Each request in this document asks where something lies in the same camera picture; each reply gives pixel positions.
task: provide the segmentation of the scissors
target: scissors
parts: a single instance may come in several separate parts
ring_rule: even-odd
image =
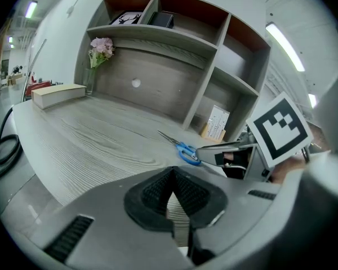
[[[179,156],[190,165],[198,166],[201,161],[197,158],[197,155],[195,154],[196,149],[193,146],[188,146],[183,142],[178,142],[177,140],[169,137],[168,135],[165,135],[163,132],[159,131],[159,134],[163,136],[164,138],[168,139],[179,151]]]

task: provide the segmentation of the ceiling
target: ceiling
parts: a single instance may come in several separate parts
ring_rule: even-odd
[[[31,1],[37,1],[33,16],[28,19],[25,18],[26,11]],[[11,23],[10,29],[7,33],[6,43],[4,44],[4,51],[10,50],[8,38],[13,37],[13,45],[15,49],[26,49],[30,41],[35,35],[36,29],[45,15],[52,9],[59,0],[18,0],[14,9],[15,14]]]
[[[282,47],[267,32],[272,52],[266,84],[286,91],[304,116],[316,124],[308,93],[320,100],[338,76],[338,31],[321,0],[266,0],[266,23],[274,22],[299,55],[305,72],[296,71]]]

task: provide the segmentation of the floor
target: floor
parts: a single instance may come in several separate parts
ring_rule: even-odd
[[[0,126],[7,111],[20,102],[23,86],[20,83],[2,88]],[[3,136],[13,133],[16,133],[16,128],[11,114]],[[1,155],[10,149],[10,143],[7,142],[0,149]],[[28,238],[50,214],[61,207],[35,175],[24,153],[10,172],[0,178],[0,218],[6,227],[11,227]]]

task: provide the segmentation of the black hose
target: black hose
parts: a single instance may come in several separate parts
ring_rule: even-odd
[[[15,145],[14,145],[13,149],[11,149],[11,151],[5,157],[0,159],[0,165],[3,165],[4,163],[8,162],[11,159],[7,163],[7,165],[0,170],[0,177],[5,175],[15,165],[15,163],[20,158],[21,152],[23,151],[23,148],[21,148],[21,144],[20,144],[20,140],[19,140],[18,135],[11,134],[11,135],[7,135],[7,136],[4,136],[4,137],[1,138],[2,131],[4,130],[6,120],[9,118],[11,112],[12,112],[12,108],[10,108],[9,111],[6,113],[4,121],[1,124],[1,127],[0,127],[0,144],[5,142],[5,141],[8,141],[8,140],[15,140]]]

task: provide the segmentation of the card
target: card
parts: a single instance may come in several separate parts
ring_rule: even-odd
[[[247,119],[247,124],[269,167],[288,159],[313,140],[303,115],[285,92]]]

